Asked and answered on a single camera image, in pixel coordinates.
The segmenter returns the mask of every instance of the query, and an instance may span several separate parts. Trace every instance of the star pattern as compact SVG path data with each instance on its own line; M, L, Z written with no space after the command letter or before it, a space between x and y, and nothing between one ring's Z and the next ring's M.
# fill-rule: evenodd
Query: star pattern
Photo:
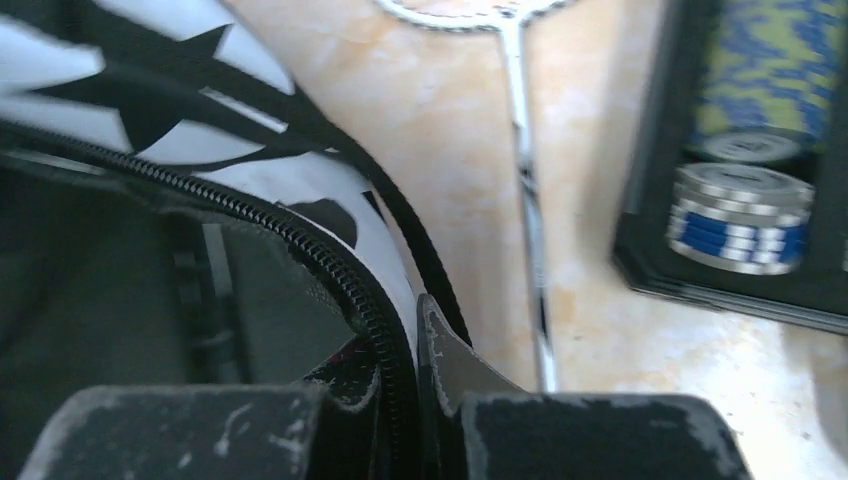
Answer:
M74 23L92 27L73 35L65 32L65 37L74 38L64 39L82 39L83 43L100 47L105 68L97 75L30 93L116 110L135 153L156 144L183 120L265 146L243 157L202 166L202 170L323 151L335 146L336 140L350 141L301 91L286 95L215 59L221 42L236 27L233 24L176 40L102 9L94 2L75 4L79 6L75 13L84 21ZM204 89L219 91L288 126L278 133L267 124L202 94Z

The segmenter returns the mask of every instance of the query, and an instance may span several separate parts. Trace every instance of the zipper teeth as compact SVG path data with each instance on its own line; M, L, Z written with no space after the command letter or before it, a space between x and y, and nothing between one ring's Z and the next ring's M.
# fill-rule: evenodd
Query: zipper teeth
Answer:
M355 272L344 265L337 258L334 258L332 252L320 243L312 240L307 232L304 232L298 227L288 225L285 220L274 218L273 215L263 212L250 204L239 199L232 198L225 192L215 191L210 186L197 182L192 178L184 177L175 172L171 172L159 167L156 164L147 161L139 160L131 156L118 154L111 150L91 145L85 142L65 137L63 135L54 134L41 129L31 127L26 128L27 131L38 133L41 136L59 140L62 144L72 144L80 147L82 154L91 154L100 160L109 162L119 168L127 169L137 175L148 179L162 182L172 188L198 196L215 204L225 207L239 216L255 222L256 224L271 230L275 234L282 237L286 243L295 249L305 254L318 264L332 279L333 283L338 286L345 297L351 302L355 311L360 314L362 325L365 327L365 333L377 354L377 361L380 365L380 376L382 379L382 392L386 398L386 404L389 414L390 427L390 442L392 458L398 462L408 461L408 455L413 452L404 451L403 436L409 428L410 416L407 412L411 409L405 408L407 403L405 395L403 395L403 387L400 385L402 374L399 375L397 370L400 368L397 362L394 345L391 342L392 332L385 325L385 320L381 321L382 315L379 313L377 302L374 298L357 286L362 283ZM6 140L11 140L13 144L19 144L14 137L4 139L2 142L6 144Z

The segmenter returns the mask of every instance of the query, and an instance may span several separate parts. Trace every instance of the stack of poker chips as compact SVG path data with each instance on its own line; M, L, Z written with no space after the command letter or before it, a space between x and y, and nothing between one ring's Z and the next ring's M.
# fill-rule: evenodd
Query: stack of poker chips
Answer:
M820 153L847 21L845 0L723 0L688 150L773 168Z
M677 170L667 240L695 262L782 275L804 253L813 187L762 167L695 163Z

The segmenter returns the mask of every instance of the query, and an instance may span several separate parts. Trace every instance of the black bag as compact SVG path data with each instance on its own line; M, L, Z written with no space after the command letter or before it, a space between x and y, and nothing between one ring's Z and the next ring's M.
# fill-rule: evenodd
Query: black bag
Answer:
M412 464L421 292L384 216L469 342L456 298L386 173L246 26L215 0L3 0L0 40L0 479L101 384L379 386Z

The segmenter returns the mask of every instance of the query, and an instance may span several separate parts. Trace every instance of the black and white fabric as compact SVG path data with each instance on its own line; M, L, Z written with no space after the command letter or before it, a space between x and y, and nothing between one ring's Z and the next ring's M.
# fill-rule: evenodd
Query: black and white fabric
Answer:
M46 3L0 2L0 118L191 173L309 220L379 280L414 351L415 292L376 190L425 286L469 341L409 205L229 8L215 0L86 0L32 14ZM67 12L54 10L65 8L81 21L58 20Z

